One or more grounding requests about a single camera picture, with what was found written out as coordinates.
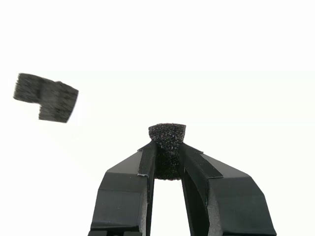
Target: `black foam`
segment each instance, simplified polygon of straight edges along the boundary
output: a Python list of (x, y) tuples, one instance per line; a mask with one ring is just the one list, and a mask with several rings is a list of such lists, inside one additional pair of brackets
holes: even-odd
[(173, 123), (149, 127), (149, 136), (158, 146), (155, 178), (180, 179), (179, 148), (184, 141), (185, 130), (185, 125)]
[(78, 90), (30, 74), (19, 74), (13, 98), (41, 105), (39, 119), (67, 123), (74, 109)]

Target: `foam piece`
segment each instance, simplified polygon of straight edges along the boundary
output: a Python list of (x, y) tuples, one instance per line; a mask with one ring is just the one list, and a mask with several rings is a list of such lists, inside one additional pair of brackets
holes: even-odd
[(78, 91), (77, 98), (75, 100), (75, 105), (71, 113), (71, 118), (69, 118), (67, 124), (68, 125), (74, 125), (74, 126), (80, 126), (86, 116), (85, 108), (89, 107), (89, 104), (87, 103), (88, 99), (84, 97), (84, 94), (82, 91)]
[(41, 105), (40, 120), (67, 123), (74, 109), (78, 90), (60, 81), (54, 82), (30, 74), (19, 74), (13, 98)]
[(184, 141), (186, 126), (164, 123), (149, 127), (150, 138), (157, 143), (155, 178), (164, 180), (180, 179), (179, 148)]

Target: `gripper jaw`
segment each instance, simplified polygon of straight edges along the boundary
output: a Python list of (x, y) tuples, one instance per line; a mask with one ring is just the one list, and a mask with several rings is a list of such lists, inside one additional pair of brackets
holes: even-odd
[(247, 174), (182, 144), (180, 173), (192, 236), (276, 236), (264, 194)]
[(89, 236), (150, 235), (156, 152), (152, 141), (105, 173)]

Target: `black sponge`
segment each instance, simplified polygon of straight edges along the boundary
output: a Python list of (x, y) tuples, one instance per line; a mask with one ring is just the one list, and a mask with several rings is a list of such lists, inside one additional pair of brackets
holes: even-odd
[(67, 123), (74, 109), (78, 90), (30, 74), (19, 74), (14, 99), (41, 105), (39, 119)]
[(183, 124), (157, 124), (149, 127), (149, 136), (158, 145), (157, 179), (180, 179), (179, 147), (184, 141), (186, 126)]

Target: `white background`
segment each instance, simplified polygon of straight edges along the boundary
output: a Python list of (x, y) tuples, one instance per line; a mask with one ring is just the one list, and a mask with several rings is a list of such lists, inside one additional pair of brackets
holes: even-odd
[[(303, 0), (1, 1), (0, 235), (86, 236), (105, 171), (161, 122), (251, 175), (278, 235), (311, 233), (314, 12)], [(19, 72), (80, 90), (69, 123), (13, 100)], [(151, 235), (189, 235), (179, 181), (156, 181)]]

